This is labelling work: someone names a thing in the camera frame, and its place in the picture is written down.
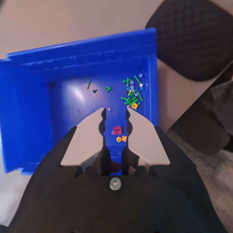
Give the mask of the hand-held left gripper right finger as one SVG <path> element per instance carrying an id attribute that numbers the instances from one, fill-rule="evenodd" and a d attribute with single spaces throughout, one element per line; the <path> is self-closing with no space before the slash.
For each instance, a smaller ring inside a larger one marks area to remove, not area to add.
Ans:
<path id="1" fill-rule="evenodd" d="M 122 152 L 122 175 L 132 175 L 138 167 L 146 174 L 154 165 L 170 165 L 155 126 L 133 109 L 127 109 L 127 142 Z"/>

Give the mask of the brown mesh chair seat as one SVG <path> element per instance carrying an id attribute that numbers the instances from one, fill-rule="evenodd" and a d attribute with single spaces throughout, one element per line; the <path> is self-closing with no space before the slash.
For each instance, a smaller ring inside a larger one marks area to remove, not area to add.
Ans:
<path id="1" fill-rule="evenodd" d="M 233 81 L 206 90 L 171 128 L 203 154 L 232 152 Z"/>

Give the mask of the black mesh chair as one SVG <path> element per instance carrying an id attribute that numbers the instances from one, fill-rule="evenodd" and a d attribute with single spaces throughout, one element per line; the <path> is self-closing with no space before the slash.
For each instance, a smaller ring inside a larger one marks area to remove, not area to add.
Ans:
<path id="1" fill-rule="evenodd" d="M 204 82 L 233 73 L 233 14 L 210 0 L 164 0 L 155 28 L 157 57 L 183 77 Z"/>

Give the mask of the blue plastic bin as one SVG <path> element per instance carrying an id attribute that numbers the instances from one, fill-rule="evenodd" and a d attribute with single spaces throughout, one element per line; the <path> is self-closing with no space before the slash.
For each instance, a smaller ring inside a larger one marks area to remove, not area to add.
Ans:
<path id="1" fill-rule="evenodd" d="M 159 125 L 155 28 L 18 51 L 6 57 L 0 60 L 0 148 L 5 173 L 33 174 L 69 129 L 101 107 L 106 108 L 107 148 L 120 162 L 126 143 L 117 143 L 112 131 L 120 126 L 122 135 L 127 135 L 127 108 L 120 98 L 120 80 L 126 77 L 143 74 L 144 99 L 136 112 Z"/>

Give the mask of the pile of small toy bricks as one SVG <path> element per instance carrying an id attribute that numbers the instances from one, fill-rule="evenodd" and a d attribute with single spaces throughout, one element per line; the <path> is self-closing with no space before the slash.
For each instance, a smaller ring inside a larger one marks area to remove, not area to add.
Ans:
<path id="1" fill-rule="evenodd" d="M 145 84 L 142 73 L 120 80 L 120 98 L 124 101 L 127 109 L 138 109 L 144 99 L 144 91 Z"/>

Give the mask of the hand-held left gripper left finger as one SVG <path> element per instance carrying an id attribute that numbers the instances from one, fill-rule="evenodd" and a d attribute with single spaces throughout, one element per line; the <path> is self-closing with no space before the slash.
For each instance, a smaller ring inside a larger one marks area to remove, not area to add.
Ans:
<path id="1" fill-rule="evenodd" d="M 111 156 L 104 136 L 106 109 L 101 107 L 82 120 L 61 161 L 61 167 L 94 167 L 101 176 L 111 173 Z"/>

